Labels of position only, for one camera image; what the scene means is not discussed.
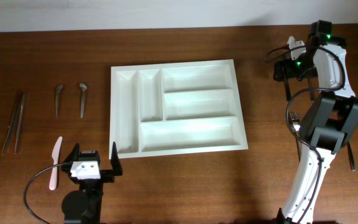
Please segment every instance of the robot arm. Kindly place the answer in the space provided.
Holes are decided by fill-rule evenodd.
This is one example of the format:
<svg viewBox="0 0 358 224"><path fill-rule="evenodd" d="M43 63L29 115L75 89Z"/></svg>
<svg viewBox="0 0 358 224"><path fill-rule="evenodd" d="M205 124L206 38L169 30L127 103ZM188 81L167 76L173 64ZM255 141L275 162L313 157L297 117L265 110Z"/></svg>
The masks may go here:
<svg viewBox="0 0 358 224"><path fill-rule="evenodd" d="M302 119L300 138L315 147L323 161L320 164L317 153L306 144L301 144L298 172L291 194L278 212L277 223L313 222L314 204L324 176L336 153L348 144L358 124L358 99L347 79L345 67L345 40L331 35L330 22L318 21L311 25L306 49L299 48L303 45L302 41L290 37L288 48L298 48L292 50L291 55L287 55L286 59L275 64L274 79L279 82L284 81L287 99L291 98L288 78L296 77L299 81L308 78L310 82L311 77L318 77L320 88L336 88L342 83L344 87L336 91L320 92ZM339 62L331 54L316 47L327 49L338 56L344 68L345 80ZM331 118L333 112L337 113L338 119ZM321 173L316 183L320 166Z"/></svg>
<svg viewBox="0 0 358 224"><path fill-rule="evenodd" d="M111 170L100 170L98 151L82 151L77 143L67 156L62 171L71 181L80 185L79 190L70 192L63 199L62 211L64 223L86 224L99 223L103 196L103 184L114 183L115 176L122 175L116 143L112 145L110 158Z"/></svg>

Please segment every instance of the pink plastic knife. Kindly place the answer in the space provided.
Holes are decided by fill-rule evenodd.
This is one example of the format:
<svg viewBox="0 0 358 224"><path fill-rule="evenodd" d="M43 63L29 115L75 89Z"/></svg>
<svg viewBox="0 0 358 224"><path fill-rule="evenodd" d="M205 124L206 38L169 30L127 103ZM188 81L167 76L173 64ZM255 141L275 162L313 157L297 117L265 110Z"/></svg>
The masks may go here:
<svg viewBox="0 0 358 224"><path fill-rule="evenodd" d="M53 164L56 165L59 162L59 152L60 152L60 146L62 145L63 137L59 137L55 143L55 147L53 147L52 151L52 159ZM55 190L57 186L57 167L54 167L52 169L52 175L50 176L50 182L49 182L49 189Z"/></svg>

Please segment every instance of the wooden table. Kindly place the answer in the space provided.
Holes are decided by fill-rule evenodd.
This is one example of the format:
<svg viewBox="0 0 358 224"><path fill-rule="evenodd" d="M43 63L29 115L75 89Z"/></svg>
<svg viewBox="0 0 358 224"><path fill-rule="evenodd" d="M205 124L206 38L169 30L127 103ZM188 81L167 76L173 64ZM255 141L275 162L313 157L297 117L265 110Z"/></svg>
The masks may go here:
<svg viewBox="0 0 358 224"><path fill-rule="evenodd" d="M110 67L150 63L234 59L249 150L123 159L124 175L104 186L105 223L230 223L275 218L298 168L296 144L285 125L282 83L263 61L290 35L305 40L309 26L263 26L159 30L89 30L0 33L0 223L36 223L22 201L27 181L52 164L57 137L61 161L76 142L98 150L108 162ZM335 25L347 38L346 67L358 96L358 24ZM80 118L79 82L89 85ZM54 88L64 84L55 118ZM293 80L293 93L307 82ZM2 156L16 91L28 94L20 151L13 142ZM303 115L308 95L294 103ZM316 202L315 220L358 223L358 127L351 140L357 172L342 149L331 164ZM60 173L30 187L30 206L42 218L62 223L63 197L78 186Z"/></svg>

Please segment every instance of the tongs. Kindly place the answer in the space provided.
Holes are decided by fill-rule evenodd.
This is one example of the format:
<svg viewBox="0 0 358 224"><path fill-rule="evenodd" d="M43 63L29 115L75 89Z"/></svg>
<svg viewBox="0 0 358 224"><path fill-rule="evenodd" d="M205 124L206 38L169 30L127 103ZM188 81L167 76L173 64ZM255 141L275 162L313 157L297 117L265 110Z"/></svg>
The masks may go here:
<svg viewBox="0 0 358 224"><path fill-rule="evenodd" d="M11 123L9 125L9 130L7 132L4 146L2 147L2 154L5 153L8 145L9 145L9 141L12 138L13 131L14 131L14 129L16 129L16 126L17 126L17 129L16 129L15 154L17 154L17 144L19 143L20 129L22 126L25 98L26 98L26 93L24 93L23 91L19 91L17 93L16 100L15 100L15 106L14 106L13 114L12 114L12 118L11 118Z"/></svg>

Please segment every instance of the fork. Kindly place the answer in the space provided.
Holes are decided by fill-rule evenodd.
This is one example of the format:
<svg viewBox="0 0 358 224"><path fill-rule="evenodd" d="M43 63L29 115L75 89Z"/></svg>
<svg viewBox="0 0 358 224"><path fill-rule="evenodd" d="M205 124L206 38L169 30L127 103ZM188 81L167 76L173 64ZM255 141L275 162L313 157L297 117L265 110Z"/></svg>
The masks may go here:
<svg viewBox="0 0 358 224"><path fill-rule="evenodd" d="M296 112L294 112L294 111L290 111L290 118L291 118L290 123L292 124L292 128L295 131L296 135L299 136L299 130L301 128L300 119L299 119L298 115L296 114ZM297 139L296 139L296 144L298 145L298 159L300 161L302 145Z"/></svg>

